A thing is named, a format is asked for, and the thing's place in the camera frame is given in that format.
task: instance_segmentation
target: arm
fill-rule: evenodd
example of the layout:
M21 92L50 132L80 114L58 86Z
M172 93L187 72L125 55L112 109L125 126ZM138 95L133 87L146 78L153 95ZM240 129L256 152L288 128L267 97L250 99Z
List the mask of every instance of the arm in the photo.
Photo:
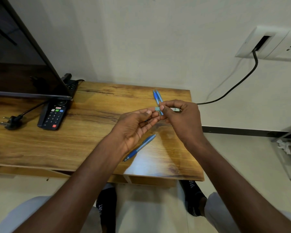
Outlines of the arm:
M154 107L123 114L69 180L14 233L79 232L123 156L159 120Z
M170 107L182 110L175 113ZM177 136L216 188L241 232L291 232L291 221L260 195L207 141L198 105L179 100L160 103Z

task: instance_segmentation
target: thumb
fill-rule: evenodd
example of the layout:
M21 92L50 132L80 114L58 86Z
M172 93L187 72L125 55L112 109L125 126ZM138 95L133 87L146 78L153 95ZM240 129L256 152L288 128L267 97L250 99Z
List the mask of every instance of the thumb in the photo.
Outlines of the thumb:
M142 113L142 114L137 114L137 120L139 123L147 121L152 115L152 111L151 110L147 110L146 112Z
M166 115L167 118L170 118L176 114L171 108L165 105L161 105L159 109L163 112L164 115Z

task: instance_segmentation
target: wall socket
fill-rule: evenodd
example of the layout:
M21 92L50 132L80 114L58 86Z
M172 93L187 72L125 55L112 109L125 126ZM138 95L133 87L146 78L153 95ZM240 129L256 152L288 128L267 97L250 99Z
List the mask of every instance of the wall socket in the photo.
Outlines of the wall socket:
M252 50L258 43L269 36L257 51L257 57L265 60L291 61L291 29L258 26L236 54L240 58L252 58Z

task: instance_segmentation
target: wall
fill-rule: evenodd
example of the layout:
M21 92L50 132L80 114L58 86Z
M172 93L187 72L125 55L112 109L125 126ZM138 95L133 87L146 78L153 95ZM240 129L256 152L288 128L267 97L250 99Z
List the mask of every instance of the wall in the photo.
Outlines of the wall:
M255 26L291 27L291 0L9 1L60 75L189 89L194 102L251 70L253 60L234 56ZM291 63L261 60L199 108L205 126L284 130Z

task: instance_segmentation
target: black baseboard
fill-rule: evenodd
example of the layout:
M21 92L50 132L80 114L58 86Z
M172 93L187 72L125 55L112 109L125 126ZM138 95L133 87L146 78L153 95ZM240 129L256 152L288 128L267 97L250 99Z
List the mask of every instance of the black baseboard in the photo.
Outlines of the black baseboard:
M251 130L251 129L239 129L239 128L224 128L224 127L207 127L203 126L204 133L220 133L220 134L231 134L231 135L244 135L244 136L263 136L263 137L281 137L287 132L278 131L264 131L264 130Z

